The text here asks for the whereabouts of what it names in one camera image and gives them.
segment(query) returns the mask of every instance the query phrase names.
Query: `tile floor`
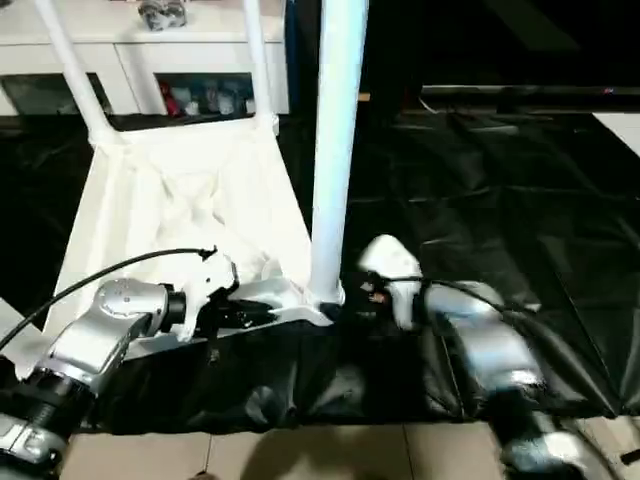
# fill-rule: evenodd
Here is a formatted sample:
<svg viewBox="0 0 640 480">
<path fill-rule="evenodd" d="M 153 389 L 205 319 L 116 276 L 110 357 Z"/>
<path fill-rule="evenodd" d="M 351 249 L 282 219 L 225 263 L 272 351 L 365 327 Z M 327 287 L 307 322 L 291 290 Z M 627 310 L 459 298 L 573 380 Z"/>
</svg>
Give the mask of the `tile floor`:
<svg viewBox="0 0 640 480">
<path fill-rule="evenodd" d="M 487 428 L 308 427 L 264 435 L 81 435 L 63 480 L 500 480 Z"/>
</svg>

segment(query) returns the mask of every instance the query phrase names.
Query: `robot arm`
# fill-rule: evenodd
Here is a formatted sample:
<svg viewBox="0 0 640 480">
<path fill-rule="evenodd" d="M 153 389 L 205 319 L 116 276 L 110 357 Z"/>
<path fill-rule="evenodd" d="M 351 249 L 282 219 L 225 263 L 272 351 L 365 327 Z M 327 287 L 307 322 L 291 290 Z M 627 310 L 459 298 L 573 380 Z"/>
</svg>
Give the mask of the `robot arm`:
<svg viewBox="0 0 640 480">
<path fill-rule="evenodd" d="M 612 479 L 589 445 L 535 411 L 531 399 L 544 389 L 542 370 L 524 338 L 503 321 L 503 301 L 493 288 L 478 282 L 422 284 L 418 261 L 386 235 L 372 242 L 360 266 L 387 279 L 400 328 L 419 328 L 412 313 L 418 296 L 428 320 L 453 342 L 480 392 L 509 478 Z"/>
<path fill-rule="evenodd" d="M 0 479 L 50 478 L 69 437 L 139 337 L 185 319 L 183 292 L 134 279 L 106 282 L 0 411 Z"/>
</svg>

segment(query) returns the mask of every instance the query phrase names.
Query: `white metal frame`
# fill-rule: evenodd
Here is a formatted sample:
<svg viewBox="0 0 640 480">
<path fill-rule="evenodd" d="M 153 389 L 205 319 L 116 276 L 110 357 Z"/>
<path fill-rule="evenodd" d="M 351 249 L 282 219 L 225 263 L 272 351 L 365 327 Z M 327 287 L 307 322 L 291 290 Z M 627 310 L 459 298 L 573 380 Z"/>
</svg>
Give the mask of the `white metal frame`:
<svg viewBox="0 0 640 480">
<path fill-rule="evenodd" d="M 64 76 L 94 145 L 120 144 L 80 66 L 52 0 L 35 0 Z M 244 0 L 247 37 L 253 61 L 256 117 L 273 125 L 269 75 L 258 0 Z M 325 0 L 322 13 L 320 93 L 316 142 L 310 296 L 315 303 L 342 303 L 339 271 L 344 235 L 353 133 L 367 24 L 368 0 Z"/>
</svg>

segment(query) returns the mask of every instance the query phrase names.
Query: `black cable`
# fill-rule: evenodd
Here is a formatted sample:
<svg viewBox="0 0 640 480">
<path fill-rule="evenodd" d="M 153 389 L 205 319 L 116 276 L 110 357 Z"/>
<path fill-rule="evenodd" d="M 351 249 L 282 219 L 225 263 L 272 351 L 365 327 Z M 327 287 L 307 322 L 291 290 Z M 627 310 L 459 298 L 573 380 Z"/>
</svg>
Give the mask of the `black cable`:
<svg viewBox="0 0 640 480">
<path fill-rule="evenodd" d="M 384 282 L 387 282 L 387 283 L 392 283 L 392 282 L 423 282 L 423 281 L 426 281 L 426 282 L 430 282 L 430 283 L 435 284 L 435 285 L 442 285 L 443 287 L 453 288 L 454 290 L 458 290 L 459 292 L 465 293 L 465 294 L 469 295 L 470 297 L 475 298 L 476 300 L 480 300 L 481 302 L 486 303 L 491 308 L 495 309 L 496 311 L 498 311 L 499 313 L 501 313 L 503 315 L 509 315 L 511 313 L 523 313 L 525 315 L 535 315 L 535 313 L 536 313 L 535 311 L 530 310 L 530 309 L 528 309 L 526 307 L 523 307 L 522 305 L 517 305 L 517 304 L 500 305 L 500 304 L 497 304 L 495 302 L 492 302 L 491 300 L 483 297 L 479 293 L 473 291 L 470 288 L 467 288 L 466 286 L 462 285 L 459 282 L 451 282 L 449 280 L 428 279 L 428 278 L 420 277 L 420 276 L 398 277 L 398 278 L 380 277 L 380 278 Z"/>
<path fill-rule="evenodd" d="M 38 318 L 39 315 L 41 315 L 46 310 L 48 310 L 49 307 L 59 302 L 63 298 L 71 295 L 76 290 L 81 289 L 88 283 L 93 282 L 94 280 L 97 280 L 106 275 L 109 275 L 110 273 L 115 272 L 116 270 L 120 270 L 121 268 L 128 267 L 129 265 L 132 265 L 134 263 L 142 262 L 144 260 L 149 260 L 155 257 L 163 257 L 165 255 L 178 255 L 183 253 L 195 253 L 200 255 L 203 260 L 206 260 L 216 252 L 217 252 L 217 249 L 215 247 L 213 248 L 213 250 L 205 250 L 201 248 L 172 248 L 169 250 L 158 250 L 155 252 L 149 252 L 143 255 L 138 255 L 137 257 L 133 257 L 128 260 L 124 260 L 122 262 L 116 263 L 115 265 L 111 265 L 110 267 L 104 268 L 99 272 L 96 272 L 93 275 L 83 280 L 80 280 L 79 282 L 76 282 L 73 285 L 65 288 L 63 291 L 51 297 L 45 303 L 43 303 L 38 308 L 36 308 L 29 316 L 23 318 L 20 321 L 20 323 L 18 323 L 15 327 L 13 327 L 9 331 L 9 333 L 7 333 L 2 338 L 2 340 L 0 340 L 0 351 L 2 351 L 4 347 L 6 347 L 9 344 L 9 342 L 11 342 L 11 340 L 13 340 L 16 337 L 16 335 L 18 335 L 22 330 L 24 330 L 27 327 L 27 325 L 30 325 L 31 323 L 33 323 L 35 319 Z"/>
</svg>

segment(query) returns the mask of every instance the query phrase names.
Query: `black tarp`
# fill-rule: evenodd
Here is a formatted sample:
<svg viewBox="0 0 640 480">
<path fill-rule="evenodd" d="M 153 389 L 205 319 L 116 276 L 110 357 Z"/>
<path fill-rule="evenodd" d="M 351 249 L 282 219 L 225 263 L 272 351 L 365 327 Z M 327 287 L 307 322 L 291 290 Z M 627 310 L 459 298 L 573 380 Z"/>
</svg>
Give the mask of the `black tarp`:
<svg viewBox="0 0 640 480">
<path fill-rule="evenodd" d="M 0 295 L 25 313 L 53 288 L 90 163 L 84 134 L 77 119 L 0 133 Z M 279 143 L 309 222 L 313 129 L 283 119 Z M 344 278 L 371 239 L 395 235 L 429 276 L 539 308 L 514 325 L 547 374 L 543 408 L 640 414 L 638 179 L 640 159 L 587 115 L 360 118 Z M 478 402 L 455 365 L 429 327 L 298 322 L 129 362 L 92 419 L 123 434 L 470 421 Z"/>
</svg>

